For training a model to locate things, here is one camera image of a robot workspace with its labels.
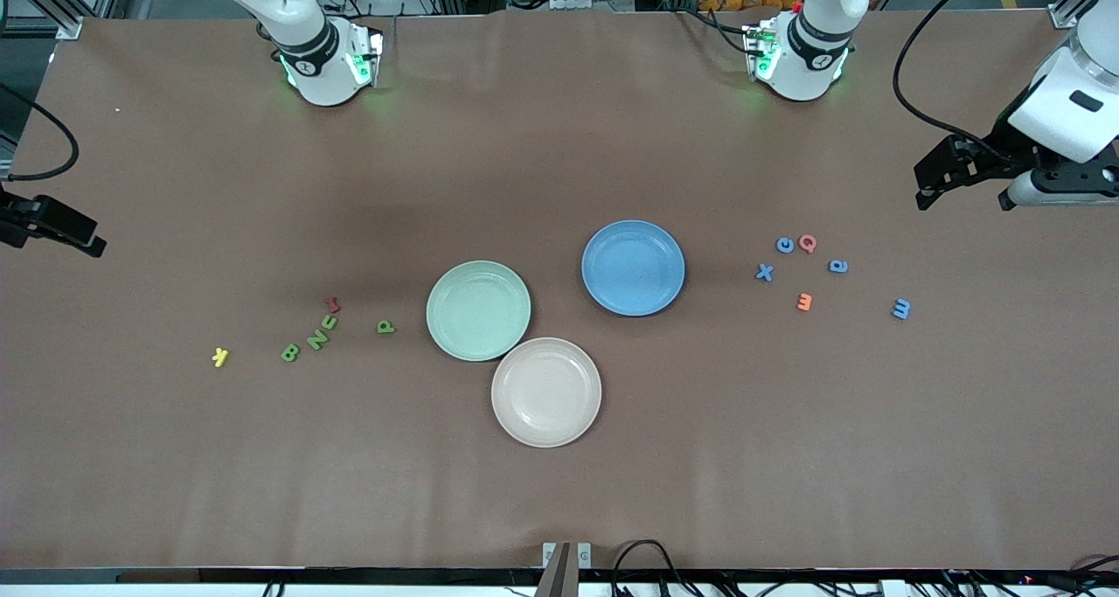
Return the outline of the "blue plate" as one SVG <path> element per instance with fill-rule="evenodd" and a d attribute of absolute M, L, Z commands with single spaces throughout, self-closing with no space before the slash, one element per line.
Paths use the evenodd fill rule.
<path fill-rule="evenodd" d="M 657 224 L 626 219 L 587 240 L 580 274 L 587 294 L 608 313 L 645 318 L 671 306 L 686 282 L 678 241 Z"/>

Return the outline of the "light green plate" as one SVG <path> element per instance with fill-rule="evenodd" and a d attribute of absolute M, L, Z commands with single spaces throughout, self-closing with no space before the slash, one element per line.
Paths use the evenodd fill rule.
<path fill-rule="evenodd" d="M 445 354 L 462 361 L 504 357 L 521 342 L 530 322 L 527 283 L 495 260 L 452 267 L 427 295 L 427 333 Z"/>

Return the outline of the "pale pink plate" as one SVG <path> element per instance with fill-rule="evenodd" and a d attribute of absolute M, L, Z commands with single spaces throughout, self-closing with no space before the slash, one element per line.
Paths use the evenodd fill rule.
<path fill-rule="evenodd" d="M 500 427 L 532 448 L 579 440 L 600 413 L 603 383 L 582 347 L 557 337 L 529 339 L 497 366 L 490 401 Z"/>

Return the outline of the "small metal bracket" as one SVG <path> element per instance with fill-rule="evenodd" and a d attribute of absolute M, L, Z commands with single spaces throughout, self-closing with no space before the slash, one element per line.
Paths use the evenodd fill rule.
<path fill-rule="evenodd" d="M 591 569 L 592 546 L 547 542 L 542 558 L 544 571 L 534 597 L 579 597 L 580 572 Z"/>

